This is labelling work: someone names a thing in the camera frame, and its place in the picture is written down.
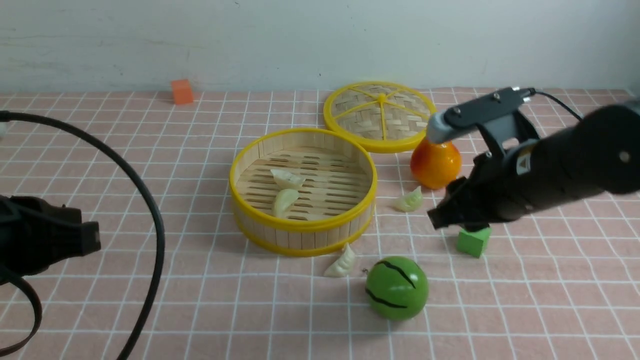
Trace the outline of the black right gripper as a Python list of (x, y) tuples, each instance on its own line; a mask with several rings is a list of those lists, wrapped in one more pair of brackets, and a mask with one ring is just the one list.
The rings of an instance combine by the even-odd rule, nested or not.
[(445, 198), (427, 211), (434, 230), (451, 226), (486, 228), (576, 200), (557, 146), (549, 139), (491, 158), (468, 177), (446, 186)]

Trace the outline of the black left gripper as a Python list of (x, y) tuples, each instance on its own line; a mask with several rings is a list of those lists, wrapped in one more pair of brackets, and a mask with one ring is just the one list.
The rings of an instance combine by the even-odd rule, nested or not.
[(99, 223), (82, 210), (35, 196), (1, 196), (1, 266), (32, 276), (67, 259), (101, 250)]

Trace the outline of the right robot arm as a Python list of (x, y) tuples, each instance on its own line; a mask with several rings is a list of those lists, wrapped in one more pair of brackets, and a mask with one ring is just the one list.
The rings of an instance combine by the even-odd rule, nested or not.
[(435, 229), (483, 229), (602, 193), (639, 190), (637, 100), (606, 105), (574, 126), (539, 137), (519, 105), (476, 99), (437, 114), (427, 134), (441, 143), (473, 130), (487, 152), (428, 211)]

